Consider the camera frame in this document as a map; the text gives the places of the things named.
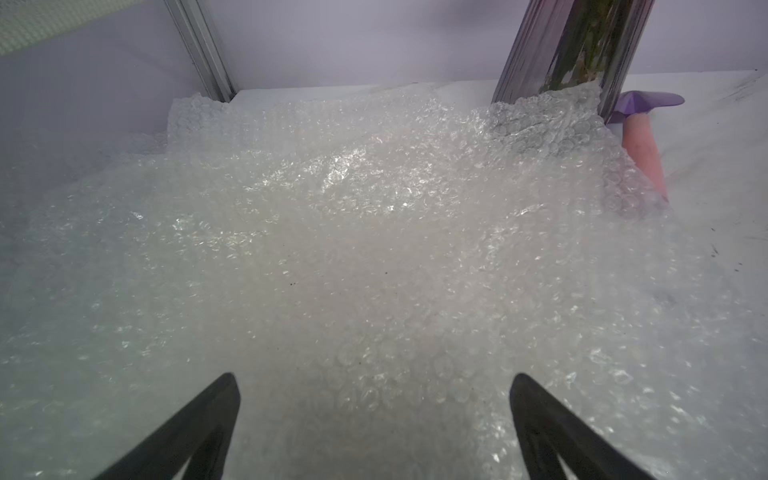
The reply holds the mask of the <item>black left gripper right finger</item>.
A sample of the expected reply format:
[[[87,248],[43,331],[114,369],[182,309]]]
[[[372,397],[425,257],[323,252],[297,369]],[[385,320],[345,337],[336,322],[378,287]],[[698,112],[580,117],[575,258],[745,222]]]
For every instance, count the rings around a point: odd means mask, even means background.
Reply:
[[[531,479],[652,480],[525,373],[511,384],[509,403],[524,464]]]

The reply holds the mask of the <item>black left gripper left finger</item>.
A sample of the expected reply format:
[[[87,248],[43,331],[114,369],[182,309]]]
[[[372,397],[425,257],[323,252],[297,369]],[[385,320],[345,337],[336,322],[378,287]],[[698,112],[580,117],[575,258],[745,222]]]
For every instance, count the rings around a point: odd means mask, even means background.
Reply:
[[[220,479],[241,395],[236,377],[219,376],[99,479]]]

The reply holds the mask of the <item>clear bubble wrap sheet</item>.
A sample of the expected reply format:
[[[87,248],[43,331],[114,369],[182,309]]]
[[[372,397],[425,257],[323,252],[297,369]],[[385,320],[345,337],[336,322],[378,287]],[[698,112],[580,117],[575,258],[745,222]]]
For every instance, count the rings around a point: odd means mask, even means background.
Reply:
[[[1,177],[1,475],[84,479],[225,372],[229,479],[518,479],[524,372],[659,479],[767,475],[767,329],[585,85],[407,86]]]

